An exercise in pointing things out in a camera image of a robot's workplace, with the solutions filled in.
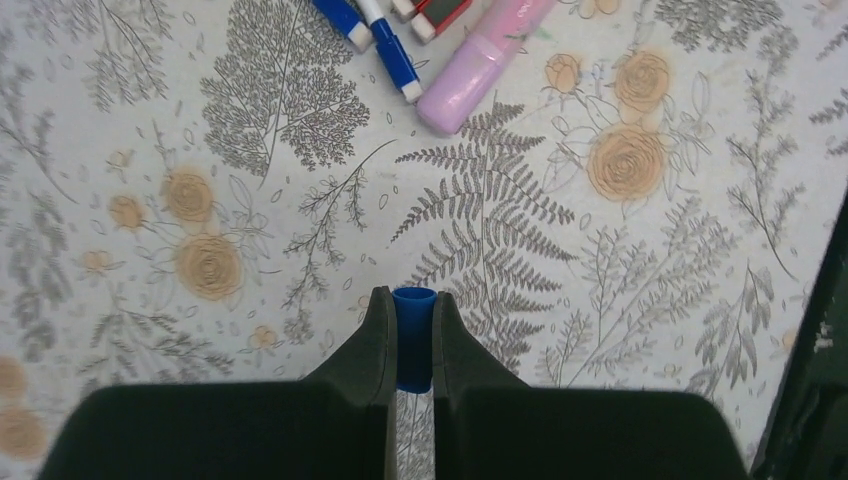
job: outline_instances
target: red marker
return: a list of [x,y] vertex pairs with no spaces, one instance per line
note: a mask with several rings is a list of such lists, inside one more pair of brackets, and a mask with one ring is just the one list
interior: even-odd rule
[[412,20],[412,30],[427,43],[447,29],[471,5],[471,0],[392,0],[402,21]]

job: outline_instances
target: tablecloth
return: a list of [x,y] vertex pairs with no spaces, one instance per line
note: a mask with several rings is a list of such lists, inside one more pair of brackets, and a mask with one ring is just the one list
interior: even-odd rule
[[[559,0],[444,138],[304,0],[5,0],[0,478],[97,388],[307,374],[376,285],[531,384],[701,394],[750,462],[846,187],[846,4]],[[390,18],[425,87],[486,6]]]

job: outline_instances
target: pink highlighter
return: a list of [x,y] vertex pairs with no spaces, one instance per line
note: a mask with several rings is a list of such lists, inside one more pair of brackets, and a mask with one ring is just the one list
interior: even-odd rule
[[447,67],[418,100],[418,115],[440,132],[458,132],[556,3],[493,0]]

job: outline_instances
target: blue cylinder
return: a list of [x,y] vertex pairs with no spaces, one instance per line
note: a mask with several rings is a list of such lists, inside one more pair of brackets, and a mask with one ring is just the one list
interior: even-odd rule
[[438,294],[429,288],[404,287],[392,292],[397,313],[397,388],[426,393],[433,380],[433,307]]

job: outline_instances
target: table surface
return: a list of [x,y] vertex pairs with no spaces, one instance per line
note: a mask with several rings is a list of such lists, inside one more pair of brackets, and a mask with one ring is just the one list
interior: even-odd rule
[[[487,4],[391,19],[425,87]],[[305,375],[375,285],[453,292],[532,384],[704,395],[753,459],[848,177],[848,2],[560,0],[454,138],[303,0],[0,18],[0,478],[93,389]]]

